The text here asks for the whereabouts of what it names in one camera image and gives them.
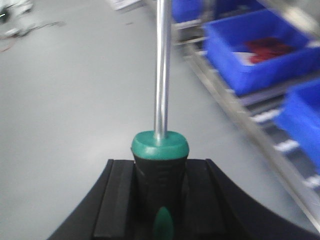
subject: black plastic stand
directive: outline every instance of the black plastic stand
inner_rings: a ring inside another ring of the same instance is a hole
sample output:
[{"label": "black plastic stand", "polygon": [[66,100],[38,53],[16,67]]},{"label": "black plastic stand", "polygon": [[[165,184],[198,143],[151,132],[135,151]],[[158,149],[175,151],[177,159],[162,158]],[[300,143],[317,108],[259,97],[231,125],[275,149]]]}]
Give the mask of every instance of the black plastic stand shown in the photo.
[{"label": "black plastic stand", "polygon": [[[135,164],[109,160],[73,213],[48,240],[151,240],[137,201]],[[188,159],[176,240],[320,240],[266,209],[211,160]]]}]

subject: cable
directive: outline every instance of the cable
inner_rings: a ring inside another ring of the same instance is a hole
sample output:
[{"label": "cable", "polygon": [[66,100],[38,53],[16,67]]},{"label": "cable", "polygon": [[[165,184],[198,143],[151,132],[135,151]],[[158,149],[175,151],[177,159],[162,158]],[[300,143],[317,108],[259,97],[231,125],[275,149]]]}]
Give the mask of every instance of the cable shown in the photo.
[{"label": "cable", "polygon": [[17,8],[17,7],[24,7],[24,6],[27,6],[27,5],[30,5],[30,4],[34,4],[32,1],[30,0],[26,0],[22,3],[14,3],[14,4],[11,4],[11,5],[8,5],[6,6],[7,8]]},{"label": "cable", "polygon": [[42,29],[45,27],[52,27],[52,26],[63,27],[65,25],[66,25],[66,23],[64,21],[47,22],[47,23],[42,23],[41,25],[38,25],[38,26],[35,26],[35,24],[34,24],[33,26],[28,27],[26,30],[21,30],[17,35],[18,35],[18,37],[23,37],[23,36],[29,34],[30,32],[33,32],[38,29]]},{"label": "cable", "polygon": [[19,31],[14,36],[0,36],[0,41],[10,40],[10,42],[8,43],[7,46],[5,46],[4,48],[0,48],[0,53],[3,53],[5,51],[9,50],[10,48],[12,48],[18,38],[22,38],[32,31],[39,30],[39,29],[42,29],[45,27],[52,27],[52,26],[63,27],[64,25],[66,25],[66,23],[64,21],[47,22],[47,23],[42,23],[38,26],[35,26],[35,24],[34,24],[33,26],[30,26],[26,30]]}]

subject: metal shaft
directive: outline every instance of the metal shaft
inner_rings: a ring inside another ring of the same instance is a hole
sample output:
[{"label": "metal shaft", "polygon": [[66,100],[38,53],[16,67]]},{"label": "metal shaft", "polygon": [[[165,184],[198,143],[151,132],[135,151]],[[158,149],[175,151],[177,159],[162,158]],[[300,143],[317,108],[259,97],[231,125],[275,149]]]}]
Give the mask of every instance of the metal shaft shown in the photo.
[{"label": "metal shaft", "polygon": [[171,0],[157,0],[154,137],[166,138],[168,125]]}]

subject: shelf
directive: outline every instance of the shelf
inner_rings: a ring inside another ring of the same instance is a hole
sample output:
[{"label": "shelf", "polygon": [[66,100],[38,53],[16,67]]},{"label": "shelf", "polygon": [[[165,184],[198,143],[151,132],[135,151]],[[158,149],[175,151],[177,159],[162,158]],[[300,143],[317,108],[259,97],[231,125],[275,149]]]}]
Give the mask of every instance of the shelf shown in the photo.
[{"label": "shelf", "polygon": [[259,0],[303,32],[320,39],[320,0]]},{"label": "shelf", "polygon": [[209,64],[201,45],[198,42],[184,46],[186,59],[193,71],[229,117],[259,147],[284,187],[320,232],[320,191],[317,190],[320,176],[299,144],[273,123],[273,117],[280,112],[286,90],[320,76],[320,72],[237,97],[219,72]]},{"label": "shelf", "polygon": [[[157,0],[143,0],[149,7],[151,12],[157,15]],[[183,45],[187,43],[196,43],[203,41],[204,31],[201,27],[203,21],[195,19],[192,21],[177,23],[172,20],[171,24],[171,38],[174,45]]]}]

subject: white object on floor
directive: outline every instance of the white object on floor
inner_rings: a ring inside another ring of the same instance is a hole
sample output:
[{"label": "white object on floor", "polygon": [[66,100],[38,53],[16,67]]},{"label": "white object on floor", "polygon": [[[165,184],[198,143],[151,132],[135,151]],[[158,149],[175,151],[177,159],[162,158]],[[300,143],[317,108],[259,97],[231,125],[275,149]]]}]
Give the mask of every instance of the white object on floor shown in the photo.
[{"label": "white object on floor", "polygon": [[113,10],[123,9],[139,1],[140,0],[107,0]]}]

